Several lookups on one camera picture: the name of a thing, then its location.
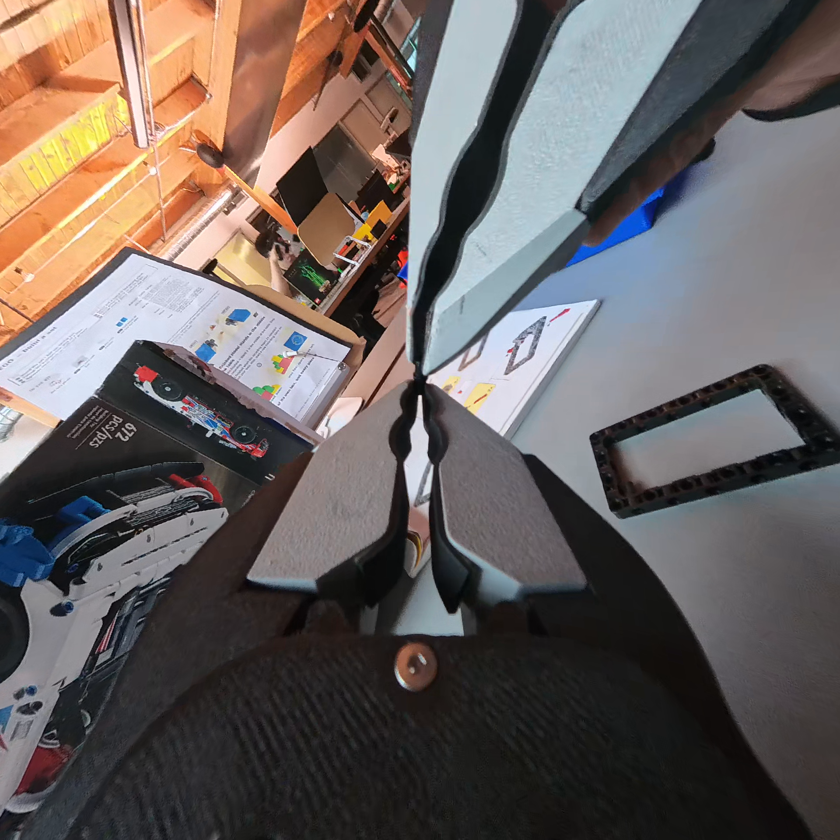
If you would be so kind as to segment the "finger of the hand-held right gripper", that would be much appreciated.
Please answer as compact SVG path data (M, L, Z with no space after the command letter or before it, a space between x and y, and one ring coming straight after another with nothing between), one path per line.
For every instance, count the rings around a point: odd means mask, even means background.
M430 375L561 270L591 222L581 196L700 1L546 2L547 40L433 326Z
M502 150L547 40L546 2L428 2L412 127L406 351L434 360L433 326L469 229L490 202Z

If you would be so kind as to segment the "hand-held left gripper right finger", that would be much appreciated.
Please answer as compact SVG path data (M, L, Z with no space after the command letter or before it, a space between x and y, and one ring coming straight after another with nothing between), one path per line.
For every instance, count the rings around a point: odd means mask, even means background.
M584 592L585 574L516 446L435 385L425 385L423 410L431 562L447 612Z

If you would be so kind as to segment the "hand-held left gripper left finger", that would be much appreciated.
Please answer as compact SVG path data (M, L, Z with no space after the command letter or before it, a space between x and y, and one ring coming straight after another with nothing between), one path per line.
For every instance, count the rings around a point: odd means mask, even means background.
M404 570L418 387L405 381L313 452L249 583L373 607Z

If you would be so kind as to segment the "black rectangular lego frame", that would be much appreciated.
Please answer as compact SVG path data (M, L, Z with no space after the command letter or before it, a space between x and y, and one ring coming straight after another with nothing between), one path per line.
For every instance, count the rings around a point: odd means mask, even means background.
M797 433L801 442L768 454L638 488L623 477L616 448L630 438L675 423L751 392L760 392ZM770 364L756 364L668 402L608 425L589 436L610 512L634 518L709 497L757 487L774 480L835 466L839 462L838 426L832 424L788 378Z

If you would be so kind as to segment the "lego instruction booklet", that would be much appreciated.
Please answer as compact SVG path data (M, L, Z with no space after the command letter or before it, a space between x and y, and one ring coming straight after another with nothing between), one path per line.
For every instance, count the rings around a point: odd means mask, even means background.
M513 311L428 382L510 439L600 306L591 300Z

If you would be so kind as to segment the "lego race car box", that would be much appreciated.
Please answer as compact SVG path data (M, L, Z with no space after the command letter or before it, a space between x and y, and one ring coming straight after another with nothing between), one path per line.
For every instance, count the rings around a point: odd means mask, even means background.
M88 740L174 574L314 448L258 402L136 342L2 479L2 838Z

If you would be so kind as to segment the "person's right hand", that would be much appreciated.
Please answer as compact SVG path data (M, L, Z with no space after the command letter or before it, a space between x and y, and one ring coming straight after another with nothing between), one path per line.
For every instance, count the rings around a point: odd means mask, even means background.
M777 112L839 78L839 2L821 1L773 53L750 85L743 110Z

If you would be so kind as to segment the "white rounded device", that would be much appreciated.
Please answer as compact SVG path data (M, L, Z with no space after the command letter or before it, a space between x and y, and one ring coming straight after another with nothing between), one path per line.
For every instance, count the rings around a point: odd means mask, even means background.
M336 399L318 426L318 434L322 438L336 434L355 418L363 404L364 399L359 396L342 396Z

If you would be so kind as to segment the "blue plastic bin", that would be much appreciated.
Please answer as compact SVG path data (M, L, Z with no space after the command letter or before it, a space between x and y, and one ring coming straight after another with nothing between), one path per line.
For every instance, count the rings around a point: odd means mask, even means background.
M601 244L579 247L566 266L579 264L649 231L658 217L679 200L687 175L688 171L678 173L666 185L652 193L645 203L624 219Z

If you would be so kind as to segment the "yellow box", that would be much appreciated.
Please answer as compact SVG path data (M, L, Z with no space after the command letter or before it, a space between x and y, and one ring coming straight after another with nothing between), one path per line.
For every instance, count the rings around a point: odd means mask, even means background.
M368 213L362 225L353 233L353 238L365 243L377 241L383 237L392 216L393 211L389 206L385 202L378 202Z

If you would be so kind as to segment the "dark monitor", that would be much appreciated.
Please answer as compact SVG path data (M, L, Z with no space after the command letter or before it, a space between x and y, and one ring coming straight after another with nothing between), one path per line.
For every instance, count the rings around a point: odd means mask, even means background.
M276 183L278 204L299 226L329 193L313 148L308 148Z

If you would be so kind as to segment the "beige chair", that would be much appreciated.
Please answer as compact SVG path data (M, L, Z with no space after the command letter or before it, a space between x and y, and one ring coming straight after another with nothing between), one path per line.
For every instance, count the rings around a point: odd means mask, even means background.
M354 234L358 219L342 198L334 192L327 194L298 226L300 241L321 266L333 266L335 251L347 237Z

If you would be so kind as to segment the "green patterned black box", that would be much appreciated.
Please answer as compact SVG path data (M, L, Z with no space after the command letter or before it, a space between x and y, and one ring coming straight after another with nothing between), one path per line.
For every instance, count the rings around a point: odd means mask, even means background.
M284 269L284 274L289 286L315 307L322 305L340 283L340 274L322 266L306 249Z

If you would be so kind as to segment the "printed task sheet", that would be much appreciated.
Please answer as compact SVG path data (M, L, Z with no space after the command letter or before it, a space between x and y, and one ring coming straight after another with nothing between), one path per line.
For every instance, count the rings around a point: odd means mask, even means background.
M124 248L2 346L2 404L54 427L142 341L313 442L363 349L351 330L268 287Z

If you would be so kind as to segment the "hanging ceiling lamp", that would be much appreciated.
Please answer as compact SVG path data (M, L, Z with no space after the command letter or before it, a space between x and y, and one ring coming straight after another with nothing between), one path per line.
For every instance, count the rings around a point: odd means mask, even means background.
M155 140L151 76L145 53L141 2L108 1L134 145L147 151Z

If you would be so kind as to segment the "metal ventilation duct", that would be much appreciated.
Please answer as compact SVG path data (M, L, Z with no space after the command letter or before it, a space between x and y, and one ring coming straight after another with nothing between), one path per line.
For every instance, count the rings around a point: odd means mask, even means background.
M220 215L228 214L237 206L244 192L236 185L223 186L215 196L208 196L196 204L157 247L154 255L174 261L195 242Z

